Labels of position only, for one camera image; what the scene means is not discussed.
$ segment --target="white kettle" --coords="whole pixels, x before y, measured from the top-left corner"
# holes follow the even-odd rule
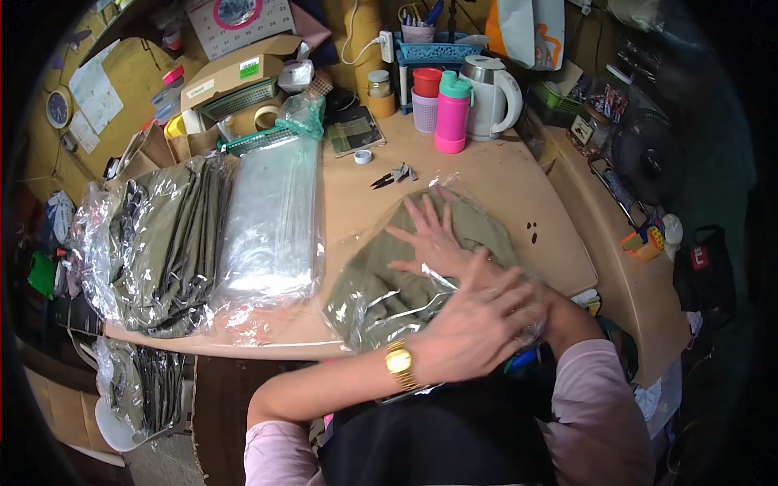
[[[493,140],[516,124],[524,99],[519,83],[506,71],[501,60],[480,55],[467,56],[459,77],[473,85],[475,101],[468,115],[469,138]]]

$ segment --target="gold watch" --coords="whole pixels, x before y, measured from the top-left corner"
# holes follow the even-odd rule
[[[405,339],[397,339],[387,346],[387,369],[397,381],[403,391],[412,391],[419,388],[419,384],[411,373],[411,353],[404,349]]]

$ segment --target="pink water bottle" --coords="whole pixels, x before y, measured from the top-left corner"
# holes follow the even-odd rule
[[[473,106],[473,86],[460,79],[455,71],[446,71],[440,78],[438,115],[435,127],[435,148],[443,153],[459,153],[464,149],[468,111]]]

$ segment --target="green label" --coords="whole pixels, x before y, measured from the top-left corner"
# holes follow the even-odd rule
[[[240,63],[240,78],[245,79],[259,74],[259,58]]]

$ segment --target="teal bottle cap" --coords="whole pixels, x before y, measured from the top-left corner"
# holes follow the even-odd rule
[[[470,98],[473,86],[467,79],[459,79],[456,71],[445,71],[440,78],[440,94],[449,98]]]

